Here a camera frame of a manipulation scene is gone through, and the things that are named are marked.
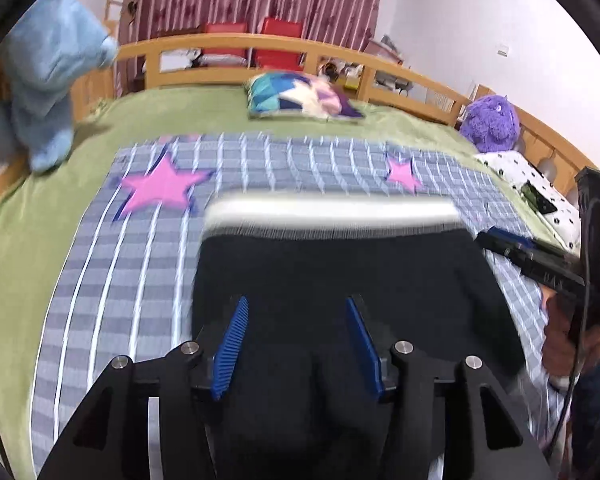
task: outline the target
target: gray plaid blanket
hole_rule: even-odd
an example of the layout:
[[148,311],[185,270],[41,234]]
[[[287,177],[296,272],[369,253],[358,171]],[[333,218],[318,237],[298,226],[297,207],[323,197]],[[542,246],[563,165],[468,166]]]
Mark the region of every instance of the gray plaid blanket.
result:
[[[93,381],[118,354],[135,361],[162,356],[186,340],[202,211],[229,189],[329,190],[403,194],[388,177],[388,158],[411,163],[417,194],[451,197],[474,235],[498,226],[530,235],[490,177],[451,156],[355,139],[279,140],[265,134],[222,134],[159,140],[120,149],[85,211],[49,304],[36,367],[30,436],[36,472]],[[142,207],[121,186],[152,171],[194,183],[189,207],[154,201]],[[151,202],[151,191],[145,196]],[[507,260],[487,258],[509,304],[526,356],[512,396],[528,413],[538,440],[561,407],[541,367],[543,317],[539,287]],[[150,464],[161,478],[157,411],[150,405]]]

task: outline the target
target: purple plush toy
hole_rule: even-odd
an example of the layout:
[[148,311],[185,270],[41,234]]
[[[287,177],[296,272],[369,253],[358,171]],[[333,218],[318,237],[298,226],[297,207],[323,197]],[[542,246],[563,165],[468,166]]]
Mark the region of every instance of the purple plush toy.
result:
[[520,122],[506,97],[489,95],[468,105],[460,133],[482,153],[504,152],[518,140]]

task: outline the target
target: pink star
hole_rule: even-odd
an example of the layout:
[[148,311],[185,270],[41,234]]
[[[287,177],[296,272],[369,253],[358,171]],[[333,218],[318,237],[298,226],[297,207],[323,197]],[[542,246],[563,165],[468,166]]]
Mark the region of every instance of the pink star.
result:
[[411,161],[403,164],[388,155],[386,160],[389,163],[389,174],[386,178],[387,182],[398,182],[410,193],[414,193],[416,188],[422,185],[418,179],[411,174]]
[[209,180],[211,175],[213,171],[178,171],[165,146],[146,175],[127,175],[122,179],[120,186],[131,188],[133,191],[114,220],[151,204],[162,204],[164,207],[184,211],[193,206],[193,197],[189,198],[189,190],[196,184]]
[[184,141],[187,141],[187,140],[195,141],[200,138],[200,134],[187,134],[184,136],[163,135],[163,136],[158,137],[158,144],[168,144],[169,142],[173,141],[173,139],[175,139],[176,137],[178,137],[178,139],[184,140]]

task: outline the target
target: white polka dot pillow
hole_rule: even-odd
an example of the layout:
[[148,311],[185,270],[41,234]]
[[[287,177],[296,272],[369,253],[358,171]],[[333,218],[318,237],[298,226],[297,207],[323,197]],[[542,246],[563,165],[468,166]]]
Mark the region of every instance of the white polka dot pillow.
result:
[[513,189],[520,192],[529,182],[538,193],[544,196],[557,210],[542,215],[546,222],[559,235],[558,241],[565,249],[580,253],[580,215],[578,209],[542,176],[520,152],[494,152],[474,155],[485,166],[491,168]]

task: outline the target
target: black fabric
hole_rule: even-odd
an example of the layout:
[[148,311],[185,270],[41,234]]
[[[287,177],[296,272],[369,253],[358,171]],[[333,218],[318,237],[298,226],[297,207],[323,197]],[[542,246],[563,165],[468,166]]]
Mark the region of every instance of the black fabric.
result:
[[[505,298],[465,230],[364,240],[203,241],[192,333],[235,294],[249,324],[214,428],[220,478],[372,478],[390,416],[365,389],[345,325],[375,320],[430,356],[480,356],[505,385],[524,364]],[[436,406],[434,453],[444,405]]]

